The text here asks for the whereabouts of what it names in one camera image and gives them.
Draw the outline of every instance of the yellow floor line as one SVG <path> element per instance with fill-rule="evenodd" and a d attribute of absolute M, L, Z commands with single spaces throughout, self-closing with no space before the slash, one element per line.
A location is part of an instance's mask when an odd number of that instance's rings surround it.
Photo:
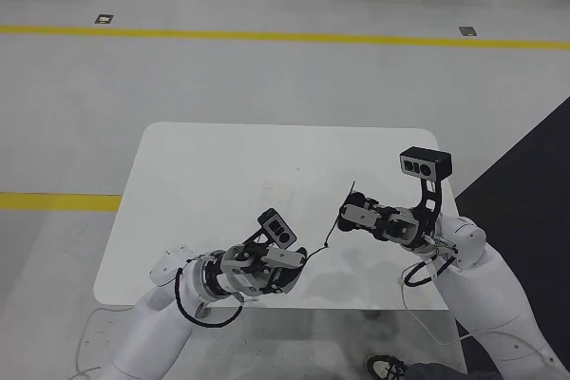
<path fill-rule="evenodd" d="M 99 194 L 0 193 L 0 209 L 118 211 L 121 198 Z"/>
<path fill-rule="evenodd" d="M 570 50 L 570 41 L 484 40 L 481 38 L 462 36 L 459 38 L 433 38 L 387 35 L 281 33 L 270 31 L 128 29 L 111 28 L 107 26 L 79 28 L 35 25 L 0 25 L 0 34 L 7 33 L 132 38 L 289 41 L 325 44 L 404 45 L 449 48 Z"/>

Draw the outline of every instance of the gray floor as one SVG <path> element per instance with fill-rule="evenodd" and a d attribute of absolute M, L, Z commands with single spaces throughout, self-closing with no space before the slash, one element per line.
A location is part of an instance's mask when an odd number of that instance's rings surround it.
<path fill-rule="evenodd" d="M 0 24 L 92 27 L 99 13 L 116 28 L 473 26 L 479 38 L 570 40 L 562 0 L 0 0 Z M 452 153 L 459 194 L 569 95 L 570 51 L 0 34 L 0 191 L 121 194 L 143 130 L 173 121 L 425 128 Z M 0 211 L 0 379 L 74 374 L 113 220 Z M 448 313 L 421 316 L 454 334 Z M 83 368 L 107 360 L 126 319 L 95 315 Z M 404 312 L 246 311 L 195 331 L 169 378 L 367 378 L 371 352 L 464 369 L 457 346 L 438 347 Z"/>

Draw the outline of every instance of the camera lens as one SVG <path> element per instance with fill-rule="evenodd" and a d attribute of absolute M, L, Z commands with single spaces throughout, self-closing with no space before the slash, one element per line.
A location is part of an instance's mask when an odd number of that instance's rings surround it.
<path fill-rule="evenodd" d="M 283 234 L 281 234 L 281 236 L 278 237 L 278 240 L 279 240 L 280 242 L 282 242 L 283 244 L 285 244 L 286 242 L 289 241 L 289 234 L 286 233 L 286 232 L 283 233 Z"/>
<path fill-rule="evenodd" d="M 425 176 L 430 176 L 430 167 L 428 167 L 427 165 L 420 165 L 420 172 L 425 175 Z"/>

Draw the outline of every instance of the shoe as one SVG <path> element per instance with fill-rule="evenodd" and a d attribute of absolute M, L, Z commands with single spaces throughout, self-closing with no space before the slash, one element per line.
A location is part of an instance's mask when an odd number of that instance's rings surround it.
<path fill-rule="evenodd" d="M 397 380 L 404 376 L 408 367 L 394 356 L 371 355 L 365 361 L 365 368 L 376 380 Z"/>

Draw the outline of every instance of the white cable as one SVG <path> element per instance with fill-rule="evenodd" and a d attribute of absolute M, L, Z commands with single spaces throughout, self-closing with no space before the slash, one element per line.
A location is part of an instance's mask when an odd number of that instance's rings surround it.
<path fill-rule="evenodd" d="M 76 374 L 74 374 L 72 377 L 70 377 L 67 380 L 72 380 L 72 379 L 75 379 L 76 377 L 81 377 L 81 376 L 85 377 L 87 380 L 90 380 L 90 377 L 87 375 L 87 373 L 89 373 L 91 371 L 99 370 L 101 368 L 101 367 L 93 367 L 93 368 L 90 368 L 88 370 L 81 370 L 80 369 L 80 363 L 79 363 L 80 362 L 80 349 L 83 346 L 83 339 L 85 338 L 86 327 L 88 326 L 88 322 L 91 320 L 91 316 L 93 316 L 99 310 L 104 311 L 104 312 L 117 313 L 117 312 L 127 312 L 127 311 L 132 310 L 132 309 L 133 309 L 133 307 L 125 308 L 125 309 L 97 308 L 88 315 L 88 317 L 86 318 L 85 327 L 83 328 L 83 333 L 81 333 L 80 339 L 78 339 L 78 347 L 76 348 L 76 361 L 75 361 Z"/>
<path fill-rule="evenodd" d="M 475 331 L 473 333 L 468 333 L 467 335 L 463 335 L 463 336 L 459 337 L 458 339 L 452 340 L 451 342 L 444 343 L 441 340 L 437 339 L 437 337 L 432 333 L 432 331 L 427 327 L 427 325 L 425 325 L 425 323 L 423 321 L 421 321 L 420 318 L 412 310 L 409 309 L 408 304 L 406 303 L 406 296 L 405 296 L 405 292 L 404 292 L 404 287 L 405 287 L 404 276 L 408 270 L 410 270 L 411 268 L 413 268 L 416 265 L 419 265 L 421 263 L 422 263 L 422 261 L 417 262 L 415 264 L 408 266 L 406 269 L 404 269 L 403 272 L 401 272 L 401 275 L 399 276 L 399 279 L 397 282 L 399 283 L 399 287 L 401 288 L 401 300 L 403 301 L 403 306 L 406 308 L 406 311 L 416 320 L 416 322 L 418 322 L 418 324 L 420 326 L 423 327 L 423 329 L 425 329 L 425 331 L 430 335 L 431 338 L 433 338 L 433 340 L 437 344 L 439 344 L 440 346 L 449 346 L 449 345 L 454 344 L 454 343 L 462 342 L 463 340 L 473 336 L 473 334 L 480 334 L 480 333 L 497 333 L 500 335 L 505 335 L 505 336 L 514 338 L 514 339 L 518 340 L 519 342 L 523 343 L 527 348 L 529 348 L 530 350 L 532 350 L 534 353 L 536 353 L 538 356 L 541 357 L 541 361 L 543 362 L 543 364 L 547 368 L 555 369 L 560 374 L 562 374 L 564 376 L 564 378 L 570 380 L 570 373 L 568 373 L 565 370 L 562 370 L 557 365 L 555 365 L 555 363 L 550 363 L 549 361 L 547 361 L 546 355 L 543 355 L 539 350 L 537 350 L 534 346 L 532 346 L 526 340 L 521 339 L 520 337 L 518 337 L 512 333 L 509 333 L 509 332 L 501 332 L 501 331 L 496 331 L 493 329 L 487 329 L 487 330 L 478 330 L 478 331 Z"/>

